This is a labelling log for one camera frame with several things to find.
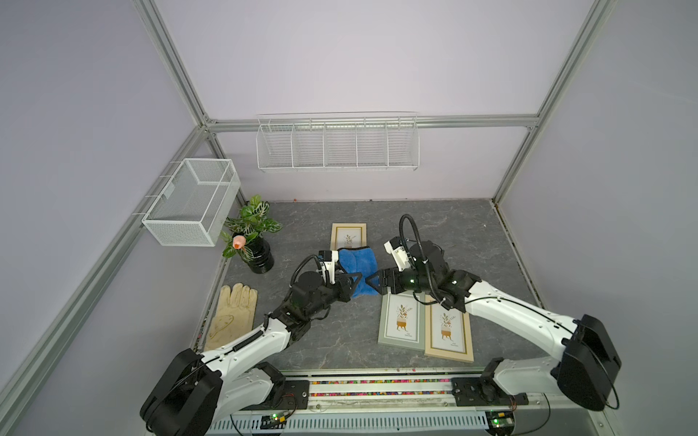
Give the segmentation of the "blue microfibre cloth black trim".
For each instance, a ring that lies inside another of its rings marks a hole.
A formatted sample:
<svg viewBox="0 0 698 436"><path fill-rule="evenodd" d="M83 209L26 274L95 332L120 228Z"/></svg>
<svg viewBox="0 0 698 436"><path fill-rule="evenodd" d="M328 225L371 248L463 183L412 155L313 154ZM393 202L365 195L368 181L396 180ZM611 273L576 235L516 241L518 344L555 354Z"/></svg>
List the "blue microfibre cloth black trim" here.
<svg viewBox="0 0 698 436"><path fill-rule="evenodd" d="M362 275L359 280L353 297L357 298L365 295L378 295L379 292L374 290L366 279L378 271L376 255L370 247L361 248L342 248L338 251L339 265L341 269L348 274Z"/></svg>

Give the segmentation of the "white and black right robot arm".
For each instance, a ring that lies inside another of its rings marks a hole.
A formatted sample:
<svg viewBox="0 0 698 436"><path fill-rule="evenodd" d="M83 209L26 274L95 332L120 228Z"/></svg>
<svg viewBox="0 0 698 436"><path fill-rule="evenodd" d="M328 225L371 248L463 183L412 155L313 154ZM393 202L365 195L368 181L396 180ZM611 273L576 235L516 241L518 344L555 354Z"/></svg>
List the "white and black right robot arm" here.
<svg viewBox="0 0 698 436"><path fill-rule="evenodd" d="M563 394L595 412L616 398L622 361L599 319L574 319L515 298L472 272L451 268L431 242L405 247L393 239L385 250L396 264L366 279L379 294L408 292L421 303L486 319L545 352L544 358L493 359L481 375L483 391Z"/></svg>

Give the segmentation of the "beige picture frame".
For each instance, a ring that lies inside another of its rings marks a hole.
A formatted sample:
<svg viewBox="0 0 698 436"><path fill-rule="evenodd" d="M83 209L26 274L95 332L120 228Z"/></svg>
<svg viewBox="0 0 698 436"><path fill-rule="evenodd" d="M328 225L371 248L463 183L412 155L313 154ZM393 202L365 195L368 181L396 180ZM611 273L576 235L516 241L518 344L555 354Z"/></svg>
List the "beige picture frame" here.
<svg viewBox="0 0 698 436"><path fill-rule="evenodd" d="M367 226L365 223L334 223L331 232L332 250L354 249L367 246Z"/></svg>

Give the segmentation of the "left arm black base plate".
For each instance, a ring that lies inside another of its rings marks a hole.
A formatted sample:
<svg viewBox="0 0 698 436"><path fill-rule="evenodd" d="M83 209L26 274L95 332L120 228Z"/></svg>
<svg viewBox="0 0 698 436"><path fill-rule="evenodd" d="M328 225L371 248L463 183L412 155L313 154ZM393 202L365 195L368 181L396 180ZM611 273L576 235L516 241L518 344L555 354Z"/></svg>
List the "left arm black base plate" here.
<svg viewBox="0 0 698 436"><path fill-rule="evenodd" d="M310 398L310 383L306 380L286 380L267 383L259 410L305 410Z"/></svg>

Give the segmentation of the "green-grey picture frame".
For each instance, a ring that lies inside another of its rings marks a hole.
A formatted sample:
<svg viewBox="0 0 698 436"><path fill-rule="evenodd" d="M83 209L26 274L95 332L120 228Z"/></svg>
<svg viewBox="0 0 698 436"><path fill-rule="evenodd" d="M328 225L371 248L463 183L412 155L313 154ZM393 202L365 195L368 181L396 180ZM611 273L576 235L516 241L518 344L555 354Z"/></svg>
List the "green-grey picture frame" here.
<svg viewBox="0 0 698 436"><path fill-rule="evenodd" d="M425 307L412 294L387 294L382 299L379 344L423 352Z"/></svg>

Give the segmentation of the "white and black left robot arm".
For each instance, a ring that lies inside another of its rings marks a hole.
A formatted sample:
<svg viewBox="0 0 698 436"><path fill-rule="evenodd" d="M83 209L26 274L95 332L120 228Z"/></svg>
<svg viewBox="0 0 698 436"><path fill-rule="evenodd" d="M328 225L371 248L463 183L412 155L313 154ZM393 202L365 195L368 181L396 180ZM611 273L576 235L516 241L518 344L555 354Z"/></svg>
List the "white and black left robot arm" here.
<svg viewBox="0 0 698 436"><path fill-rule="evenodd" d="M246 407L285 403L285 376L267 358L299 341L335 302L351 301L363 276L324 272L295 276L265 321L217 349L180 352L145 400L140 416L154 435L204 435L211 424Z"/></svg>

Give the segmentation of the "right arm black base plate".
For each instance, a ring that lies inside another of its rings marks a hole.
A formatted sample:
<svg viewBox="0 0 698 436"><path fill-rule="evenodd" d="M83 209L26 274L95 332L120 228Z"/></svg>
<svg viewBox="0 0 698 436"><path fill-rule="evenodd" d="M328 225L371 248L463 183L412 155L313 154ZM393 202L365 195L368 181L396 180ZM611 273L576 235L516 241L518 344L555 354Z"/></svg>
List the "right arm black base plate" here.
<svg viewBox="0 0 698 436"><path fill-rule="evenodd" d="M502 406L514 410L529 405L526 393L507 394L492 381L483 381L480 377L454 377L451 383L458 407Z"/></svg>

